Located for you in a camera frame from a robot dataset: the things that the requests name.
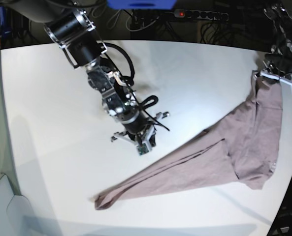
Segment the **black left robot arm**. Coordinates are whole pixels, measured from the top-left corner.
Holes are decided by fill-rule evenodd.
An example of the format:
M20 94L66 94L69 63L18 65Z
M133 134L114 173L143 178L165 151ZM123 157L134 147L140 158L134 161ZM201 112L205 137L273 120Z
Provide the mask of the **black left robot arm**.
M265 66L278 76L288 76L292 73L292 0L267 0L263 12L273 23L274 35Z

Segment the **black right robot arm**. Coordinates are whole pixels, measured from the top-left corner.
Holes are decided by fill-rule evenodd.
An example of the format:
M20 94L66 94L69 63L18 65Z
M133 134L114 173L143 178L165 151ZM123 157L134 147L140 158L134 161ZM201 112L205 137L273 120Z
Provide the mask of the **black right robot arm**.
M139 102L132 89L135 70L131 58L121 47L102 41L87 8L99 5L79 5L74 0L3 0L2 4L31 21L42 23L51 40L58 44L75 69L84 68L90 87L102 96L106 113L123 127L111 141L123 140L133 144L140 154L156 145L156 126L168 112L151 116L147 109L158 103L151 95Z

